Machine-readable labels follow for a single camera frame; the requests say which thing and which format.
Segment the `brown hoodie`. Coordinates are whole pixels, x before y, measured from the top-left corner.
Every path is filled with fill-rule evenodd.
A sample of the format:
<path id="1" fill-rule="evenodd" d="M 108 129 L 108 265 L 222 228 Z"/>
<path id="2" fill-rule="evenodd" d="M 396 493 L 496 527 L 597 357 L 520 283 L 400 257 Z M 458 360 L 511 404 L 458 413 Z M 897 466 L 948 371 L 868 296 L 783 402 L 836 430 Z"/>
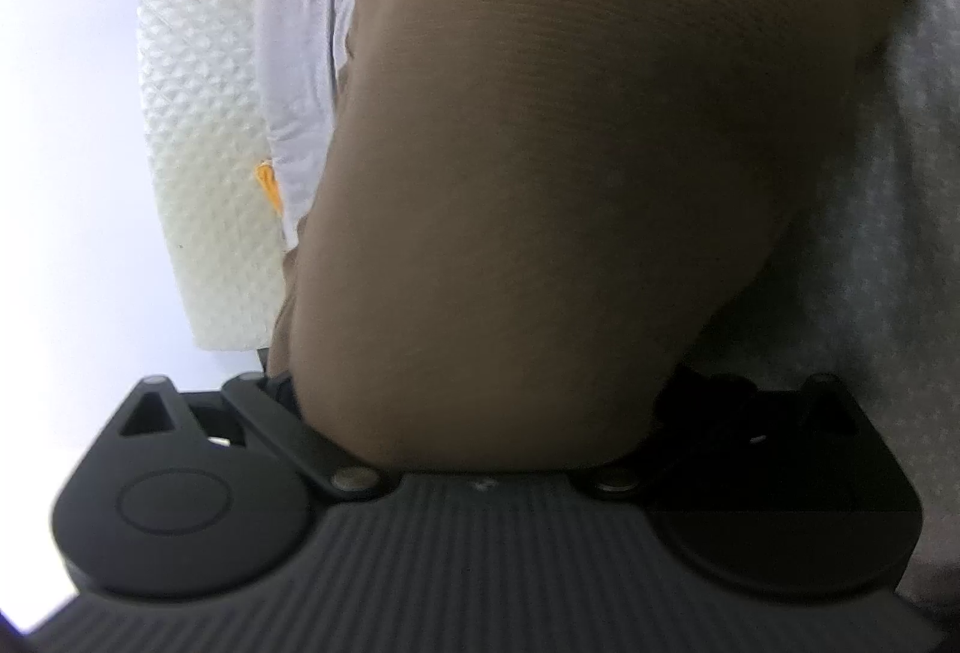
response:
<path id="1" fill-rule="evenodd" d="M 384 470 L 612 460 L 907 0 L 356 0 L 270 366 Z"/>

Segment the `yellow cloth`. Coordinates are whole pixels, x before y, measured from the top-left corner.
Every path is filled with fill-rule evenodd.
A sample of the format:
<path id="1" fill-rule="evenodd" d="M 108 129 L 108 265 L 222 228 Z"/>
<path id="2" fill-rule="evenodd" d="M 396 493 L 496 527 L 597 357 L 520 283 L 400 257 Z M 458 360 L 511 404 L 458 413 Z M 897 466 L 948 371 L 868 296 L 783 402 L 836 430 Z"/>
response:
<path id="1" fill-rule="evenodd" d="M 281 198 L 280 186 L 278 185 L 277 176 L 275 176 L 272 161 L 260 161 L 260 163 L 256 165 L 256 169 L 254 169 L 254 179 L 256 179 L 257 185 L 260 187 L 260 190 L 262 190 L 265 200 L 270 204 L 270 208 L 274 210 L 275 215 L 281 218 L 283 211 L 285 211 L 285 206 L 283 206 L 283 198 Z"/>

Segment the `cream quilted mattress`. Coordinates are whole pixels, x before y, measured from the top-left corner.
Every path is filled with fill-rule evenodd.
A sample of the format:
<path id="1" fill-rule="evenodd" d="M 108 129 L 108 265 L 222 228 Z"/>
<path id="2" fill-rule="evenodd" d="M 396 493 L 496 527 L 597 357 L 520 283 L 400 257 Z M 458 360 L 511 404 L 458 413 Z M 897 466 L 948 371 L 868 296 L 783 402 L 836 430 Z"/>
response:
<path id="1" fill-rule="evenodd" d="M 139 0 L 146 144 L 195 343 L 267 346 L 283 297 L 280 216 L 254 70 L 254 0 Z"/>

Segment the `grey bed sheet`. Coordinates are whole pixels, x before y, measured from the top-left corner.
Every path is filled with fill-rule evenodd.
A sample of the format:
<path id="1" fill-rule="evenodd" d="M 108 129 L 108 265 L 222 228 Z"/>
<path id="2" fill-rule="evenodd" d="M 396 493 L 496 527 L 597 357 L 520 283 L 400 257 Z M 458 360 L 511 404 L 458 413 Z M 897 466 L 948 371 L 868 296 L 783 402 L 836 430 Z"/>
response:
<path id="1" fill-rule="evenodd" d="M 286 227 L 313 203 L 354 3 L 254 0 Z M 957 609 L 958 0 L 911 0 L 862 91 L 850 153 L 695 356 L 766 387 L 813 371 L 850 383 L 923 500 L 901 593 Z"/>

